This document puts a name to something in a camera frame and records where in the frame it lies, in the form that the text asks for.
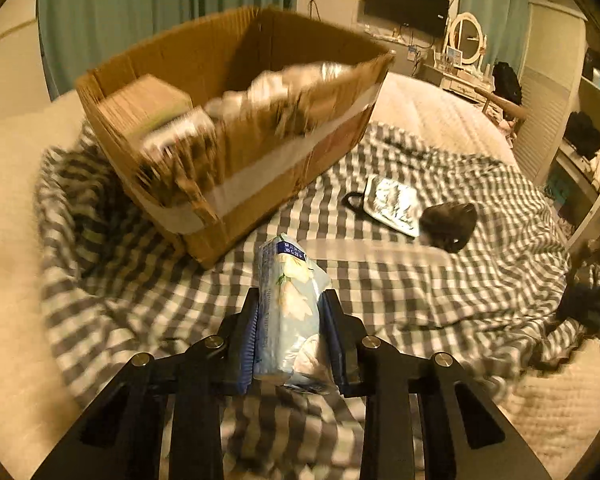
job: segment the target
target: tv screen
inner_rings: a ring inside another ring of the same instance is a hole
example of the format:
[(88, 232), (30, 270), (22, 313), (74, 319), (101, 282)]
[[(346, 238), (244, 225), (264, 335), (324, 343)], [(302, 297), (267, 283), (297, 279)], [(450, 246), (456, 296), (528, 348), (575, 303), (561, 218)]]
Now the tv screen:
[(365, 0), (365, 14), (417, 28), (434, 38), (445, 34), (449, 0)]

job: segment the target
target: open cardboard box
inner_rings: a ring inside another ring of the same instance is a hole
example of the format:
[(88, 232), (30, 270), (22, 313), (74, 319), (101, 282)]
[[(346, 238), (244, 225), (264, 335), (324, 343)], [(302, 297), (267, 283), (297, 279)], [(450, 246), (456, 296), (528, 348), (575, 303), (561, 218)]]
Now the open cardboard box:
[[(385, 47), (365, 36), (294, 12), (243, 7), (138, 43), (89, 70), (76, 88), (128, 195), (177, 248), (209, 268), (360, 141), (392, 60)], [(168, 207), (143, 188), (141, 156), (97, 107), (145, 74), (185, 91), (197, 106), (228, 90), (246, 90), (263, 70), (323, 61), (353, 69), (288, 102), (219, 123), (211, 142), (192, 156), (199, 177), (182, 186), (186, 200)], [(280, 135), (282, 117), (288, 122)]]

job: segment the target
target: checkered blanket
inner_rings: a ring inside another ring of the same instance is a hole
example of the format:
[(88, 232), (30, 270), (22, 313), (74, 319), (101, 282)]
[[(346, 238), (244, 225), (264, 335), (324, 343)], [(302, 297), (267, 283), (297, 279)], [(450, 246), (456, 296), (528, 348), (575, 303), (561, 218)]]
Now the checkered blanket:
[[(42, 309), (52, 351), (74, 396), (90, 402), (135, 353), (183, 351), (215, 333), (256, 284), (256, 248), (278, 233), (300, 240), (408, 243), (343, 207), (371, 173), (413, 186), (424, 207), (472, 202), (478, 223), (448, 262), (318, 259), (342, 306), (401, 351), (453, 354), (499, 400), (534, 349), (549, 359), (579, 327), (555, 327), (567, 254), (542, 193), (489, 157), (428, 148), (370, 124), (362, 142), (238, 243), (213, 269), (181, 256), (126, 198), (88, 126), (71, 151), (48, 150), (36, 189), (43, 245)], [(225, 471), (355, 478), (364, 404), (254, 383), (222, 420)]]

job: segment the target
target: wooden chair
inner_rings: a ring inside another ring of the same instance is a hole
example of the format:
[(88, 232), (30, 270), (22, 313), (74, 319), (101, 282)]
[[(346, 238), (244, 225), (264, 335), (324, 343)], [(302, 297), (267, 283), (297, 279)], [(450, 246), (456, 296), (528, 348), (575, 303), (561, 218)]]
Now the wooden chair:
[(516, 119), (516, 124), (513, 126), (513, 132), (517, 134), (520, 131), (520, 128), (525, 123), (526, 118), (528, 117), (527, 111), (522, 106), (518, 106), (517, 104), (512, 103), (511, 101), (507, 101), (502, 97), (498, 97), (493, 92), (487, 92), (486, 90), (480, 87), (475, 87), (474, 91), (478, 95), (481, 95), (482, 97), (487, 99), (484, 106), (482, 107), (482, 113), (486, 115), (489, 103), (493, 103), (496, 106), (502, 108), (504, 112), (506, 112), (509, 115), (512, 115)]

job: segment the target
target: white tape strip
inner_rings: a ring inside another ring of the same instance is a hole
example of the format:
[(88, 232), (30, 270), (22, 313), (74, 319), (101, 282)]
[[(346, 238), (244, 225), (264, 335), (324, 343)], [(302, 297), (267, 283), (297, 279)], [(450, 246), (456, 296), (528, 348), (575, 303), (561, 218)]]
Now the white tape strip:
[(312, 260), (373, 262), (410, 266), (448, 267), (451, 257), (436, 247), (407, 242), (348, 240), (344, 238), (298, 240)]
[[(255, 195), (267, 184), (273, 182), (276, 177), (303, 160), (319, 142), (324, 140), (346, 121), (369, 108), (376, 102), (380, 88), (381, 84), (376, 84), (368, 88), (360, 94), (360, 97), (356, 99), (353, 106), (339, 118), (318, 126), (303, 137), (296, 137), (286, 142), (283, 146), (263, 156), (248, 168), (244, 168), (232, 175), (225, 183), (213, 188), (205, 195), (205, 199), (218, 216), (222, 217), (226, 215), (242, 202)], [(192, 234), (205, 227), (203, 221), (194, 213), (189, 204), (162, 207), (149, 202), (140, 192), (138, 184), (127, 178), (113, 163), (106, 150), (104, 152), (114, 170), (116, 170), (120, 180), (131, 190), (144, 210), (167, 231), (176, 234)]]

